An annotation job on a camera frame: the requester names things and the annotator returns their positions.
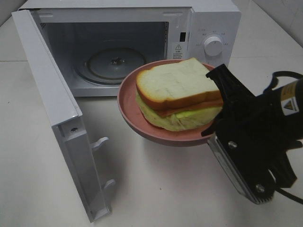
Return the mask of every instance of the warning label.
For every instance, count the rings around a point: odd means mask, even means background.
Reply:
[[[186,46],[184,43],[175,42],[171,44],[172,46],[172,59],[183,59],[186,52]]]
[[[175,50],[182,50],[181,46],[178,44],[178,46],[175,48]]]
[[[295,97],[281,101],[282,111],[285,116],[299,112],[298,104]]]
[[[281,91],[281,108],[285,116],[299,112],[295,98],[295,86],[298,81],[287,84]]]

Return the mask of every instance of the white knob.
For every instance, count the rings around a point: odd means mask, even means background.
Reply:
[[[222,52],[222,41],[217,36],[211,36],[204,42],[204,50],[209,56],[216,56]]]

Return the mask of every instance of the pink plate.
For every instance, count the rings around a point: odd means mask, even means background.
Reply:
[[[204,144],[207,142],[207,137],[202,137],[201,132],[208,128],[212,122],[202,127],[185,130],[185,131],[168,131],[152,126],[143,117],[139,106],[135,99],[136,92],[136,76],[142,70],[149,70],[152,67],[180,62],[181,60],[162,60],[155,61],[146,65],[143,65],[134,71],[132,71],[122,82],[118,92],[118,105],[122,116],[127,124],[139,135],[147,138],[148,140],[156,143],[175,146],[175,147],[187,147]],[[204,64],[209,70],[214,67]]]

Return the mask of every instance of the white countertop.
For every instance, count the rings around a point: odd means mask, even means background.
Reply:
[[[236,0],[242,19],[229,68],[254,94],[271,73],[303,73],[303,49],[254,2]],[[124,122],[115,98],[77,98],[92,142],[110,138],[96,163],[117,181],[112,214],[89,223],[50,128],[15,25],[0,28],[0,226],[302,226],[303,206],[275,193],[255,205],[234,189],[210,148],[150,142]],[[303,149],[289,151],[303,197]]]

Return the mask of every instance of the robotic arm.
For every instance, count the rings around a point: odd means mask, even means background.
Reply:
[[[208,144],[237,191],[256,204],[270,201],[275,191],[303,203],[281,189],[297,179],[286,152],[303,146],[298,141],[303,138],[303,75],[275,72],[259,96],[224,64],[206,76],[216,83],[224,103],[202,136],[213,133]],[[272,90],[280,76],[297,80]]]

